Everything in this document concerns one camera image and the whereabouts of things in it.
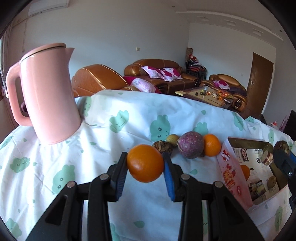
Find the brown-yellow fruit front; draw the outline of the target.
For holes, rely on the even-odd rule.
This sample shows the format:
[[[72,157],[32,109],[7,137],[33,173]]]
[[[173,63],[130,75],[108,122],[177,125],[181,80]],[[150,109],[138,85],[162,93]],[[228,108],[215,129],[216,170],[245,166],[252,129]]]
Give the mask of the brown-yellow fruit front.
[[[269,189],[272,189],[275,187],[277,183],[276,177],[275,176],[271,176],[268,181],[267,181],[267,186]]]

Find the pink electric kettle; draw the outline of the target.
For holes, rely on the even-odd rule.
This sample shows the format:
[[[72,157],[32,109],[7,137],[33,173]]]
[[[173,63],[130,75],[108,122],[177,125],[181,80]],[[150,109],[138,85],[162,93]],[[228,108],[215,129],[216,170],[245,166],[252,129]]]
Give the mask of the pink electric kettle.
[[[32,126],[41,143],[62,142],[81,125],[69,74],[73,51],[64,43],[43,45],[8,70],[13,117],[19,125]]]

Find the pink white cushion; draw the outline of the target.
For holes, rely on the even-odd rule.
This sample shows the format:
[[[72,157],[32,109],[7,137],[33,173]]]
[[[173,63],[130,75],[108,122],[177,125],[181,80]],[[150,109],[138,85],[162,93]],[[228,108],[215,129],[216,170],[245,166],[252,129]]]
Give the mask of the pink white cushion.
[[[149,75],[151,79],[165,79],[161,71],[157,68],[152,66],[141,66],[141,68]]]
[[[163,68],[160,70],[163,80],[166,82],[173,82],[182,79],[181,74],[176,68]]]

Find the dark mangosteen back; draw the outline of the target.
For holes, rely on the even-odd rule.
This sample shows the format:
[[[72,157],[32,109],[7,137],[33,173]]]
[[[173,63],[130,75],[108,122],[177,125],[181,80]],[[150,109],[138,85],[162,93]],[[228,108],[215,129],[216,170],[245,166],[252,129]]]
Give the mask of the dark mangosteen back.
[[[173,152],[173,146],[169,142],[166,141],[156,141],[152,144],[154,148],[156,148],[161,154],[168,153],[169,155]]]

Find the light pink pillow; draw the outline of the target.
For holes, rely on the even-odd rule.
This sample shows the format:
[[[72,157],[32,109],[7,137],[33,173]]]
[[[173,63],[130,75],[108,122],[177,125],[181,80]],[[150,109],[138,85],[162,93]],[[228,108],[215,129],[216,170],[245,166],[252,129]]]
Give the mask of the light pink pillow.
[[[142,78],[135,78],[131,82],[131,86],[137,88],[141,92],[146,93],[156,93],[156,88],[150,82],[142,79]]]

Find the pink biscuit tin box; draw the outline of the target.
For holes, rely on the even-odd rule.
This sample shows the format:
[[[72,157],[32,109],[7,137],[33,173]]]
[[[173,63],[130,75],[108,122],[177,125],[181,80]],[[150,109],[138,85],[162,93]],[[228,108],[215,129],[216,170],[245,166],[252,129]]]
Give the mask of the pink biscuit tin box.
[[[264,151],[273,153],[273,145],[261,140],[228,137],[217,156],[225,186],[246,211],[269,200],[288,184],[274,161],[270,166],[262,164]],[[240,165],[249,167],[248,180],[245,180]],[[267,181],[271,176],[276,177],[277,183],[269,189]]]

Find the stacked dark chairs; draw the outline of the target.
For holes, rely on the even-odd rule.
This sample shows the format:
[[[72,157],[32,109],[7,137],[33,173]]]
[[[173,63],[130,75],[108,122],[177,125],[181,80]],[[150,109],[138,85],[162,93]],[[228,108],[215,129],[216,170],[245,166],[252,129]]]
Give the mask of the stacked dark chairs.
[[[197,77],[199,80],[205,80],[207,75],[207,69],[205,66],[201,65],[196,56],[192,54],[189,55],[186,64],[186,73]]]

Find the small yellow-green fruit back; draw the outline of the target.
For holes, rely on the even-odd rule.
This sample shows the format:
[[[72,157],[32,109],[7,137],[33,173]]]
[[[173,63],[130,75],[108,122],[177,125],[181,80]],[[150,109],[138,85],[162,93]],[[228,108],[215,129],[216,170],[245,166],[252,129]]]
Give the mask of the small yellow-green fruit back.
[[[180,137],[176,134],[171,134],[166,137],[166,142],[170,143],[173,147],[177,147],[177,140]]]

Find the purple passion fruit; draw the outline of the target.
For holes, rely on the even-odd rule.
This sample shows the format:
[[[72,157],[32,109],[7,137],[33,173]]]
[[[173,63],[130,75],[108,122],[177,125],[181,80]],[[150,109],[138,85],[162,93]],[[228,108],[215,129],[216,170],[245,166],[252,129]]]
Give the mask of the purple passion fruit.
[[[186,132],[177,141],[179,152],[188,159],[194,159],[203,153],[204,140],[200,133],[195,131]]]

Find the white tablecloth green clouds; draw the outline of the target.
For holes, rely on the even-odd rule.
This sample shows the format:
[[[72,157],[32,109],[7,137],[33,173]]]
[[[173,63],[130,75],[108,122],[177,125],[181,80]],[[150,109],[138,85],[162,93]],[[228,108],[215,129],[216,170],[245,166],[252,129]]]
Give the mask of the white tablecloth green clouds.
[[[104,90],[76,100],[84,120],[69,139],[41,144],[33,127],[19,126],[1,143],[1,218],[17,240],[25,240],[59,191],[74,180],[87,183],[118,162],[122,152],[159,137],[188,131],[227,137],[292,139],[254,118],[175,96]],[[172,162],[198,181],[223,181],[216,157],[186,159],[174,150]],[[248,214],[265,240],[273,240],[292,213],[288,187]],[[109,203],[113,240],[178,240],[181,203],[171,202],[161,175],[140,183],[128,173],[119,202]]]

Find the dark mangosteen front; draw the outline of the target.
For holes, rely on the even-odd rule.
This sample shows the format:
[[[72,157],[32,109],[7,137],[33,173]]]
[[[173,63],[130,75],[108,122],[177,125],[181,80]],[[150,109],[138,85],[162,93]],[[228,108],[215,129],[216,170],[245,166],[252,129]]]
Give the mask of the dark mangosteen front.
[[[290,148],[286,141],[277,141],[273,148],[274,154],[283,154],[285,157],[290,156]]]

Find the orange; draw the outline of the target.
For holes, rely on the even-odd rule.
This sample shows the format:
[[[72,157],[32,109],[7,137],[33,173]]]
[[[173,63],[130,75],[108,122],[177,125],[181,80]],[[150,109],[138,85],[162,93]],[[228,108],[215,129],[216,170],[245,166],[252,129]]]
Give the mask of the orange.
[[[153,146],[136,145],[127,154],[127,168],[135,180],[149,183],[157,180],[163,173],[163,156]]]
[[[204,154],[208,157],[217,156],[222,148],[219,139],[213,134],[206,134],[203,137],[204,140]]]
[[[240,165],[243,175],[245,177],[245,180],[248,180],[248,178],[250,177],[250,169],[248,166],[246,165]]]

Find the dark mangosteen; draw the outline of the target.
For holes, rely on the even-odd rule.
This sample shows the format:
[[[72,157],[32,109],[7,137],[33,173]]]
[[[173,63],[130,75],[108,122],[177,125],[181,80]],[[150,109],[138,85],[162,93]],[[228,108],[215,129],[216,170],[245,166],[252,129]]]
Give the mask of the dark mangosteen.
[[[283,154],[285,157],[290,156],[290,148],[286,141],[277,141],[273,148],[274,154]]]
[[[152,144],[154,148],[156,148],[161,154],[168,153],[169,155],[173,152],[173,146],[169,142],[166,141],[156,141]]]

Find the brown wooden door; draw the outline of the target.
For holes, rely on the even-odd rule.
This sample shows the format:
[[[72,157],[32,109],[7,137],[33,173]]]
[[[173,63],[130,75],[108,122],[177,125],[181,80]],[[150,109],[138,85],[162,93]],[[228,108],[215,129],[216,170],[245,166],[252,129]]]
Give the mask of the brown wooden door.
[[[244,118],[259,118],[265,105],[271,79],[273,63],[259,54],[253,53],[250,78],[247,86],[247,104],[242,113]]]

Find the wooden coffee table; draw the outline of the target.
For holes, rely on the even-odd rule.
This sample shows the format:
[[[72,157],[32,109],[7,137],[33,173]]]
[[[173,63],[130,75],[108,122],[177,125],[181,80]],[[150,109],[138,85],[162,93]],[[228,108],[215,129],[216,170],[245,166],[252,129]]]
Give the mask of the wooden coffee table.
[[[233,104],[233,99],[227,97],[227,94],[208,86],[178,90],[175,94],[224,109],[229,109]]]

